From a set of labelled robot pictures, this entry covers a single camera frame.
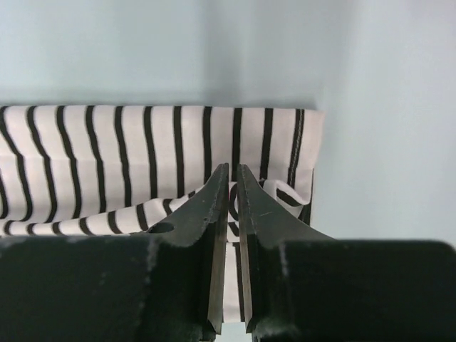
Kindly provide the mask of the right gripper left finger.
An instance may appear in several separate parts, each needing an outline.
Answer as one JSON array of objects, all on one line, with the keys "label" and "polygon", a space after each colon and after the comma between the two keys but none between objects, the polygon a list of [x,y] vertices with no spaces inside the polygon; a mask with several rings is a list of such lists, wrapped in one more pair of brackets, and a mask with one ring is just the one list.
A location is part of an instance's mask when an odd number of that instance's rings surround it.
[{"label": "right gripper left finger", "polygon": [[213,341],[229,167],[148,232],[1,240],[3,341]]}]

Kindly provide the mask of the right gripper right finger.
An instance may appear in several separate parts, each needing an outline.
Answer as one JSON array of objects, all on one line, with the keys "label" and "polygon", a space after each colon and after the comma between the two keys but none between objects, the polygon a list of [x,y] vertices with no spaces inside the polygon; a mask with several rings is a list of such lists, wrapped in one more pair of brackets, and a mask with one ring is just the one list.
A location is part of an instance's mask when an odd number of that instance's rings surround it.
[{"label": "right gripper right finger", "polygon": [[453,341],[455,249],[337,240],[237,169],[246,330],[255,341]]}]

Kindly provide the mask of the black white striped tank top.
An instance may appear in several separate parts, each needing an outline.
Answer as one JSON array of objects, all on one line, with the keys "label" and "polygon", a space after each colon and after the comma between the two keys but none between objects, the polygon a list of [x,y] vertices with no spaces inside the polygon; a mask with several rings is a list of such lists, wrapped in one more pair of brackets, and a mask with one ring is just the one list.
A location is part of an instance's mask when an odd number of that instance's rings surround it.
[{"label": "black white striped tank top", "polygon": [[228,164],[223,317],[241,322],[237,167],[308,221],[323,122],[306,109],[4,105],[1,235],[141,232]]}]

